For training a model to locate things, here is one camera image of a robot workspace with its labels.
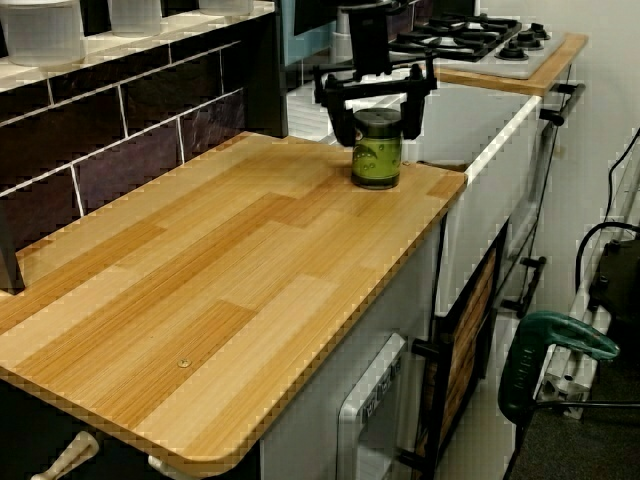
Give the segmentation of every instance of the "white grout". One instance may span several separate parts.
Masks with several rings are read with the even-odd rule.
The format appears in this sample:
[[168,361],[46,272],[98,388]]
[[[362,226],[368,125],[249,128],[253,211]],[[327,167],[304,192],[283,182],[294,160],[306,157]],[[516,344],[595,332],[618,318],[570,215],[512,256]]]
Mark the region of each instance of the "white grout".
[[154,130],[154,129],[159,128],[159,127],[161,127],[163,125],[171,123],[174,120],[178,120],[180,117],[188,115],[190,113],[193,113],[196,110],[200,110],[201,108],[204,108],[204,107],[206,107],[208,105],[211,105],[212,103],[217,102],[218,100],[222,100],[223,98],[229,97],[231,95],[235,95],[236,93],[240,92],[241,90],[242,90],[242,88],[238,88],[237,90],[234,90],[233,92],[225,93],[224,95],[221,95],[221,96],[219,96],[217,98],[214,98],[213,100],[209,100],[208,102],[204,102],[204,103],[198,105],[197,107],[190,108],[189,110],[186,110],[186,111],[182,112],[179,115],[175,115],[175,116],[173,116],[171,118],[167,118],[166,120],[163,120],[162,122],[157,123],[156,125],[153,125],[151,127],[147,127],[144,130],[140,130],[139,132],[133,133],[128,138],[124,138],[122,140],[118,140],[117,142],[111,143],[111,144],[107,145],[106,147],[99,148],[98,150],[96,150],[94,152],[91,152],[88,155],[84,155],[84,156],[82,156],[80,158],[72,160],[71,162],[69,162],[69,163],[67,163],[65,165],[62,165],[61,167],[55,168],[53,170],[50,170],[47,173],[43,173],[42,175],[40,175],[38,177],[31,178],[31,179],[27,180],[26,182],[22,182],[22,183],[16,185],[15,187],[11,187],[11,188],[3,191],[2,193],[0,193],[0,198],[4,197],[6,195],[9,195],[10,193],[13,193],[13,192],[15,192],[17,190],[20,190],[20,189],[22,189],[24,187],[27,187],[27,186],[31,185],[32,183],[39,182],[40,180],[43,180],[43,179],[53,175],[54,173],[61,172],[62,170],[66,169],[66,168],[69,168],[69,167],[71,167],[73,165],[76,165],[76,164],[78,164],[78,163],[80,163],[80,162],[82,162],[82,161],[84,161],[84,160],[86,160],[88,158],[91,158],[91,157],[93,157],[95,155],[98,155],[99,153],[103,153],[103,152],[109,150],[110,148],[117,147],[118,145],[120,145],[120,144],[122,144],[122,143],[124,143],[126,141],[129,141],[132,138],[138,137],[140,135],[144,135],[145,133],[148,133],[151,130]]
[[178,125],[178,146],[180,147],[180,161],[184,165],[184,140],[182,139],[182,125],[180,124],[180,118],[177,119],[176,125]]
[[73,188],[76,192],[76,199],[78,201],[78,208],[80,209],[80,216],[84,217],[84,206],[82,205],[82,197],[80,196],[80,185],[78,184],[78,178],[76,177],[76,169],[73,165],[69,167],[71,169],[71,178],[73,179]]
[[216,51],[219,51],[219,50],[223,50],[225,48],[232,47],[233,45],[236,45],[238,43],[240,43],[239,40],[237,42],[229,43],[229,44],[223,45],[221,47],[212,48],[211,50],[207,50],[206,52],[198,53],[198,54],[193,55],[191,57],[187,57],[185,59],[178,60],[178,61],[176,61],[174,63],[170,63],[168,65],[163,65],[162,67],[154,68],[153,70],[149,70],[147,72],[141,73],[140,75],[134,75],[133,77],[128,77],[125,80],[121,80],[119,82],[111,83],[111,84],[106,85],[104,87],[99,87],[99,88],[96,88],[95,90],[91,90],[90,92],[83,93],[81,95],[77,95],[75,97],[71,97],[71,98],[68,98],[66,100],[62,100],[62,101],[60,101],[58,103],[53,104],[52,106],[43,107],[43,108],[39,108],[37,110],[33,110],[33,111],[31,111],[29,113],[25,113],[24,115],[21,115],[19,117],[11,118],[9,120],[5,120],[4,122],[0,122],[0,127],[4,127],[5,125],[9,125],[11,123],[18,122],[20,120],[23,120],[23,119],[28,118],[28,117],[32,117],[34,115],[38,115],[40,113],[46,112],[47,110],[51,110],[54,107],[61,107],[61,106],[64,106],[64,105],[68,105],[68,104],[73,103],[73,102],[75,102],[77,100],[81,100],[83,98],[87,98],[87,97],[90,97],[92,95],[95,95],[96,93],[105,92],[105,91],[107,91],[107,90],[109,90],[109,89],[111,89],[113,87],[116,87],[116,86],[119,87],[119,86],[124,85],[125,83],[129,83],[129,82],[131,82],[133,80],[138,80],[139,78],[146,77],[147,75],[151,75],[152,73],[158,73],[158,72],[161,72],[163,70],[167,70],[168,68],[175,67],[176,65],[181,65],[183,63],[190,62],[191,60],[195,60],[197,58],[204,57],[206,55],[209,55],[210,53],[213,53],[213,52],[216,52]]
[[224,67],[222,66],[222,51],[220,51],[218,56],[220,57],[220,91],[224,93]]
[[47,82],[47,92],[49,93],[49,106],[52,107],[53,104],[55,103],[53,101],[53,90],[51,90],[51,82],[49,81],[48,78],[46,79],[46,82]]
[[129,138],[129,129],[127,128],[127,116],[124,113],[124,99],[122,97],[122,86],[118,85],[118,101],[120,102],[120,116],[122,117],[122,126],[124,127],[124,138]]

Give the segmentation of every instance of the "countertop edge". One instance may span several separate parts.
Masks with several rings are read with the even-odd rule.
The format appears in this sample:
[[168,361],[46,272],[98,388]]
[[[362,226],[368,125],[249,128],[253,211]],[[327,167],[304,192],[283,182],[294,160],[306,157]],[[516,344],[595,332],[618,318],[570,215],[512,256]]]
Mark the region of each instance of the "countertop edge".
[[452,68],[436,68],[436,76],[446,83],[544,97],[562,70],[579,55],[588,39],[584,34],[567,33],[562,46],[527,80],[462,72]]

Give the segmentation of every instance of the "stove knob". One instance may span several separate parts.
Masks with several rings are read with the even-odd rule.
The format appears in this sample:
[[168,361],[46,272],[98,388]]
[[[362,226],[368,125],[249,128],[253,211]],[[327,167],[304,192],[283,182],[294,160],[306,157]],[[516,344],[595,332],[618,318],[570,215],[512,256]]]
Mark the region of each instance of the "stove knob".
[[529,58],[515,39],[510,40],[509,43],[496,54],[496,57],[502,60],[513,61],[522,61]]
[[530,31],[518,33],[518,42],[532,42],[535,38],[534,33]]
[[539,38],[540,40],[549,40],[551,38],[549,37],[547,31],[544,29],[544,25],[542,25],[541,23],[532,23],[531,31],[533,32],[535,37]]

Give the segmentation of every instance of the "white shelf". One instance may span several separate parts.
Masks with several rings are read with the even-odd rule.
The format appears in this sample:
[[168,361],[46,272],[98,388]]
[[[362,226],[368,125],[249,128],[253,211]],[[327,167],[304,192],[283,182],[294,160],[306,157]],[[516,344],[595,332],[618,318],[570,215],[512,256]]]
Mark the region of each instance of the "white shelf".
[[92,35],[87,37],[88,54],[82,62],[56,67],[22,67],[11,63],[8,57],[0,58],[0,93],[161,45],[170,45],[176,41],[245,22],[274,11],[273,2],[256,1],[251,15],[241,17],[215,17],[192,11],[163,18],[162,33],[153,37],[125,38],[117,37],[111,32]]

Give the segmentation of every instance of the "white cabinet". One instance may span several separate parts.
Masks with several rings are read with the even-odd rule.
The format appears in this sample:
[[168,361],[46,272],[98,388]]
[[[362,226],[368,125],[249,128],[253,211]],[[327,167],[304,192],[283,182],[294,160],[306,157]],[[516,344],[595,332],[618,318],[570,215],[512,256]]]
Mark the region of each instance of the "white cabinet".
[[422,135],[405,161],[469,164],[451,207],[435,314],[445,317],[531,182],[540,97],[441,84],[427,97]]

